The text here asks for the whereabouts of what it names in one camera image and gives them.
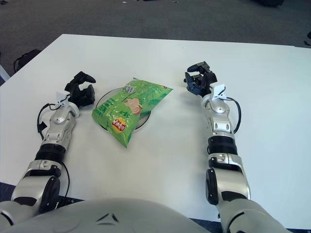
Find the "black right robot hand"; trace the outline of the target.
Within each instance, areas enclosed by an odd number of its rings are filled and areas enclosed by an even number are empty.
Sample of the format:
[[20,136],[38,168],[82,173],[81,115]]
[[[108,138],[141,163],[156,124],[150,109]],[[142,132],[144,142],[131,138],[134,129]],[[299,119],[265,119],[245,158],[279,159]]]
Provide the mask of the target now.
[[204,97],[211,93],[209,86],[217,82],[217,78],[210,70],[210,66],[203,61],[187,69],[184,82],[187,84],[187,90],[189,92]]

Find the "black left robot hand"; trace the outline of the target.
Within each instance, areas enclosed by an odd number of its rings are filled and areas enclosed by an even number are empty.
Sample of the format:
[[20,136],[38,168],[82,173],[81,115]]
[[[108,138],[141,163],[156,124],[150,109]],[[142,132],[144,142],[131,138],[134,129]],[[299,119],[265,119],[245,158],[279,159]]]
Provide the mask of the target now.
[[[65,91],[69,92],[69,102],[74,103],[78,108],[88,106],[95,101],[95,91],[92,83],[96,80],[90,75],[80,71],[74,78],[67,83]],[[83,83],[91,83],[87,88],[81,90],[79,85]]]

